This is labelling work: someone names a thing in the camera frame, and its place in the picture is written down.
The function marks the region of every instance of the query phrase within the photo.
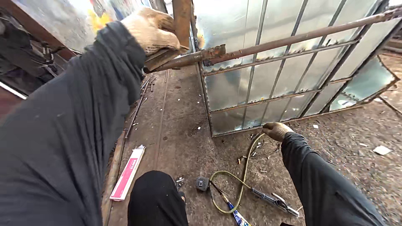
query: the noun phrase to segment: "black sleeve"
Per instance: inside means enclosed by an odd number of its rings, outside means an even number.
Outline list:
[[[102,225],[111,149],[139,98],[145,53],[120,23],[0,128],[1,225]]]
[[[374,205],[312,151],[302,135],[286,133],[282,156],[303,205],[307,226],[385,225]]]

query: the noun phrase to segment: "concrete floor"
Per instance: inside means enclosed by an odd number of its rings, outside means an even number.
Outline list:
[[[402,72],[398,69],[398,65],[402,65],[401,58],[386,56],[384,62],[397,74]],[[239,165],[237,159],[247,154],[251,144],[250,135],[260,131],[211,138],[196,70],[195,66],[171,70],[167,84],[164,83],[165,72],[150,75],[156,78],[154,92],[147,92],[148,99],[140,108],[136,120],[139,124],[134,127],[138,129],[132,130],[126,142],[120,172],[127,163],[131,149],[143,144],[146,151],[135,178],[154,169],[174,178],[184,177],[182,189],[187,197],[189,225],[233,226],[236,223],[232,215],[218,212],[208,193],[196,191],[195,178],[200,175],[209,177],[219,170],[241,176],[244,162]],[[160,111],[165,87],[166,102],[164,110]],[[401,92],[386,93],[393,104],[402,107],[399,101]],[[305,136],[310,146],[324,159],[337,164],[333,167],[375,203],[387,224],[397,225],[402,221],[402,181],[399,180],[402,171],[402,123],[395,112],[383,103],[373,102],[362,108],[291,122],[289,126]],[[250,160],[246,183],[266,193],[279,194],[297,209],[301,203],[282,163],[281,152],[274,153],[278,142],[267,136],[264,140],[268,143],[258,149],[257,155],[270,155],[270,158]],[[393,151],[379,156],[372,152],[379,145]],[[234,202],[240,190],[239,183],[224,176],[216,181]],[[127,225],[128,200],[127,197],[125,201],[113,202],[110,226]],[[217,200],[222,208],[226,208],[219,197]],[[243,194],[238,211],[252,225],[278,226],[281,222],[305,225],[303,210],[300,210],[301,218],[297,219],[267,205],[247,191]]]

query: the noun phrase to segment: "yellow cable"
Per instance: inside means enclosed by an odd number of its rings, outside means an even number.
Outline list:
[[[240,178],[236,177],[235,175],[233,175],[232,173],[230,173],[230,172],[228,172],[228,171],[217,171],[217,172],[213,173],[213,175],[209,178],[209,180],[212,181],[212,179],[213,179],[216,175],[218,175],[218,174],[228,174],[228,175],[230,175],[230,176],[236,178],[238,181],[240,181],[240,182],[242,183],[242,188],[240,189],[240,194],[239,194],[239,197],[237,198],[236,204],[234,205],[233,209],[231,209],[231,210],[229,210],[229,211],[225,211],[225,210],[222,210],[221,208],[219,208],[219,206],[216,204],[216,202],[215,202],[215,200],[214,200],[214,198],[213,198],[213,195],[211,195],[213,204],[215,205],[215,207],[216,207],[220,212],[222,212],[222,213],[224,213],[224,214],[231,214],[231,213],[233,213],[233,212],[237,209],[237,207],[239,206],[240,200],[242,199],[242,194],[243,194],[244,187],[246,186],[247,188],[251,189],[251,187],[248,186],[248,185],[245,183],[245,181],[246,181],[246,175],[247,175],[248,160],[250,159],[250,155],[251,155],[251,152],[252,152],[252,150],[253,150],[253,148],[254,148],[255,143],[257,143],[257,141],[258,141],[262,136],[264,136],[264,135],[265,135],[264,133],[262,133],[261,135],[259,135],[259,136],[254,140],[254,142],[251,144],[251,146],[250,146],[250,149],[249,149],[248,155],[247,155],[246,165],[244,166],[243,180],[240,180]]]

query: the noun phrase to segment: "gloved hand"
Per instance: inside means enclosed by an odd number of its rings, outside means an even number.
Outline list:
[[[293,132],[289,126],[280,122],[269,122],[263,125],[263,132],[272,139],[282,142],[287,132]]]
[[[180,42],[172,33],[173,18],[166,13],[142,8],[124,18],[121,23],[127,27],[147,56],[164,47],[180,49]]]

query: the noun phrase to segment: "metal pipe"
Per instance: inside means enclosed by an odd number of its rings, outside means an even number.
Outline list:
[[[209,49],[203,49],[201,51],[187,54],[184,56],[181,56],[179,58],[172,59],[171,61],[168,61],[167,63],[163,64],[162,66],[155,68],[151,72],[158,72],[158,71],[163,71],[171,68],[180,68],[184,67],[190,64],[193,64],[195,62],[203,61],[206,59],[218,57],[220,55],[225,54],[226,48],[225,45],[218,45],[215,46],[214,48],[209,48]]]
[[[293,54],[283,55],[283,56],[275,57],[275,58],[271,58],[271,59],[260,60],[260,61],[256,61],[256,62],[252,62],[252,63],[248,63],[248,64],[242,64],[242,65],[234,66],[234,67],[231,67],[231,68],[225,68],[225,69],[218,70],[218,71],[207,72],[207,73],[204,74],[204,76],[210,76],[210,75],[214,75],[214,74],[230,72],[230,71],[238,70],[238,69],[241,69],[241,68],[247,68],[247,67],[255,66],[255,65],[259,65],[259,64],[266,64],[266,63],[270,63],[270,62],[274,62],[274,61],[278,61],[278,60],[283,60],[283,59],[287,59],[287,58],[307,55],[307,54],[310,54],[310,53],[317,53],[317,52],[324,51],[324,50],[329,50],[329,49],[335,49],[335,48],[342,47],[342,46],[345,46],[345,45],[351,45],[351,44],[354,44],[356,42],[358,42],[358,40],[347,41],[347,42],[340,43],[340,44],[329,45],[329,46],[321,47],[321,48],[317,48],[317,49],[306,50],[306,51],[303,51],[303,52],[300,52],[300,53],[293,53]]]
[[[363,19],[356,20],[354,22],[346,23],[346,24],[343,24],[343,25],[325,27],[325,28],[317,29],[315,31],[311,31],[311,32],[308,32],[308,33],[305,33],[305,34],[300,34],[300,35],[295,35],[295,36],[291,36],[291,37],[284,38],[284,39],[270,41],[270,42],[260,44],[260,45],[256,45],[256,46],[252,46],[252,47],[249,47],[249,48],[246,48],[246,49],[240,49],[238,51],[226,53],[226,54],[224,54],[222,56],[219,56],[217,58],[209,59],[207,61],[206,66],[211,66],[211,65],[214,65],[214,64],[217,64],[217,63],[220,63],[220,62],[224,62],[224,61],[227,61],[227,60],[240,58],[240,57],[243,57],[243,56],[263,52],[263,51],[266,51],[266,50],[278,48],[278,47],[285,46],[285,45],[298,43],[298,42],[301,42],[301,41],[321,37],[321,36],[324,36],[324,35],[330,35],[330,34],[333,34],[333,33],[337,33],[337,32],[341,32],[341,31],[361,27],[361,26],[364,26],[364,25],[367,25],[367,24],[384,22],[384,21],[399,17],[401,15],[402,15],[402,7],[398,7],[398,8],[392,9],[392,10],[385,11],[383,13],[375,14],[373,16],[368,16],[368,17],[365,17]]]

